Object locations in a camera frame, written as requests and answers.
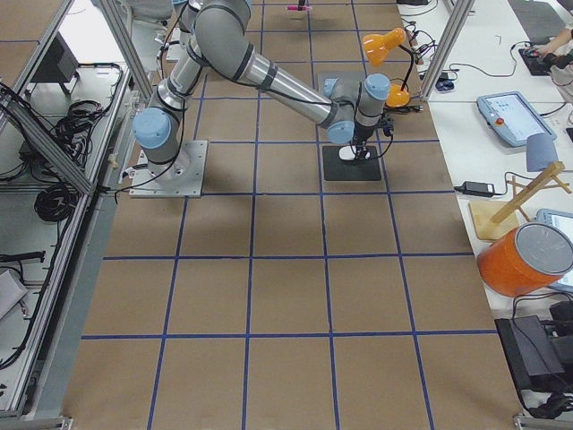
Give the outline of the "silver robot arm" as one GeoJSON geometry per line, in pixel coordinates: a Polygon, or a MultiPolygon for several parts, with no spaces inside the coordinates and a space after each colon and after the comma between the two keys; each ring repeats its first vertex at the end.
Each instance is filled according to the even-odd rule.
{"type": "MultiPolygon", "coordinates": [[[[179,29],[182,32],[192,33],[196,27],[197,16],[208,5],[210,5],[210,1],[173,1],[172,6],[179,29]]],[[[252,2],[224,1],[222,5],[232,9],[232,13],[238,16],[237,20],[240,28],[245,30],[252,18],[252,2]]]]}
{"type": "Polygon", "coordinates": [[[175,1],[184,55],[157,86],[150,104],[133,119],[133,135],[147,158],[150,183],[181,180],[192,165],[178,132],[187,103],[203,73],[267,93],[323,128],[346,163],[375,158],[367,142],[380,125],[390,81],[380,73],[361,81],[328,78],[316,91],[257,53],[245,36],[252,16],[248,1],[175,1]]]}

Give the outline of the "person hand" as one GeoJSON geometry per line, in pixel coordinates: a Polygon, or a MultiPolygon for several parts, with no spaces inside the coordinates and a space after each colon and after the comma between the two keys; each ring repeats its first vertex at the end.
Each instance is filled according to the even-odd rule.
{"type": "Polygon", "coordinates": [[[535,45],[535,51],[548,66],[558,63],[569,51],[570,39],[560,40],[557,37],[545,45],[535,45]]]}

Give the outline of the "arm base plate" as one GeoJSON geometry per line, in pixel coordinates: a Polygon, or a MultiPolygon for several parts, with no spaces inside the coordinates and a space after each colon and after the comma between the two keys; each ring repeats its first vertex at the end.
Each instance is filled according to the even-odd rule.
{"type": "Polygon", "coordinates": [[[157,178],[162,169],[153,164],[149,169],[147,156],[140,150],[138,161],[146,167],[132,174],[129,194],[134,198],[200,198],[207,152],[207,141],[185,140],[175,164],[157,178]]]}

